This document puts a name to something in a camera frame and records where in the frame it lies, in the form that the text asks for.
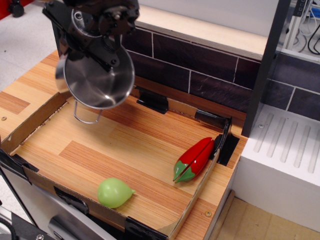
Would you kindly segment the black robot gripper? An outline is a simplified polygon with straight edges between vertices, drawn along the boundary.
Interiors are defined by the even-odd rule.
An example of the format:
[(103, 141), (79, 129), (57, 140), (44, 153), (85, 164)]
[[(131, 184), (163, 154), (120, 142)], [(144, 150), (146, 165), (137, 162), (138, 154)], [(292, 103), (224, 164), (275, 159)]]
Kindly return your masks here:
[(66, 6), (62, 1), (44, 4), (42, 13), (51, 21), (58, 55), (72, 51), (93, 58), (106, 71), (120, 65), (120, 36), (103, 35), (96, 16)]

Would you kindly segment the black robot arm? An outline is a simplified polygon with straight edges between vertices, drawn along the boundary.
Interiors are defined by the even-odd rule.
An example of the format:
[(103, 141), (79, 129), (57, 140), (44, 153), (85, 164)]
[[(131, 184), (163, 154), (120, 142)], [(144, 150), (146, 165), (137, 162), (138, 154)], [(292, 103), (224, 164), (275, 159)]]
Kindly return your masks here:
[(121, 36), (135, 30), (136, 0), (46, 0), (59, 56), (89, 57), (110, 71), (123, 62)]

